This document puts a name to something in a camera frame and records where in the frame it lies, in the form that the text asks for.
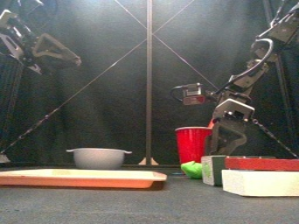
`orange tray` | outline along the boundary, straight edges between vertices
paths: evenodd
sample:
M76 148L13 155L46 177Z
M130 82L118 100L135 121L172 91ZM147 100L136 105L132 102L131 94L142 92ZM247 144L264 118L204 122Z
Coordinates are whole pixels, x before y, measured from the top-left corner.
M40 169L1 171L0 186L148 188L167 176L155 171Z

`cup rim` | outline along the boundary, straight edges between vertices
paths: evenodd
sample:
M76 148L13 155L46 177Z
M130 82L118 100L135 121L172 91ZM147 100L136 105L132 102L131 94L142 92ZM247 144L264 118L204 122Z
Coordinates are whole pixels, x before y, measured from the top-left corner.
M194 126L194 127L180 127L175 131L178 131L178 130L212 130L212 128Z

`black mat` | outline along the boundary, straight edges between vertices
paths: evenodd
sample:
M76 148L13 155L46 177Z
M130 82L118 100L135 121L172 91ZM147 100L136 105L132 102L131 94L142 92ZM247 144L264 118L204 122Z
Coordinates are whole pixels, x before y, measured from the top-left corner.
M0 187L0 223L298 223L298 198L246 198L175 169L163 189Z

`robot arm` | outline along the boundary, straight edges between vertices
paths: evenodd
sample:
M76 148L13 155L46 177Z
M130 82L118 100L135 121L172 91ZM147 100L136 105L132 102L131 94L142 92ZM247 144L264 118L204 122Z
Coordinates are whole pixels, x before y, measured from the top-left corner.
M290 45L298 28L299 3L280 20L275 19L270 29L256 36L251 46L254 57L247 63L247 70L232 75L228 83L216 92L203 91L200 83L196 85L198 89L194 84L182 86L184 105L203 104L206 101L218 104L212 113L214 126L212 134L206 141L206 154L230 155L247 142L246 130L255 112L248 106L250 93L255 83L267 73L267 62L276 61L276 55Z
M80 57L60 41L48 33L38 37L9 10L0 16L0 39L8 53L39 74L80 65Z

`green object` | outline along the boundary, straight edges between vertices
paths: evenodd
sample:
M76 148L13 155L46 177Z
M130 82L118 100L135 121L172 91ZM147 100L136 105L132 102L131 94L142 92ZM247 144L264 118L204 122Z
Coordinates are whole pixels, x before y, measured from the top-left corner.
M202 179L202 164L191 161L182 164L182 170L191 179Z

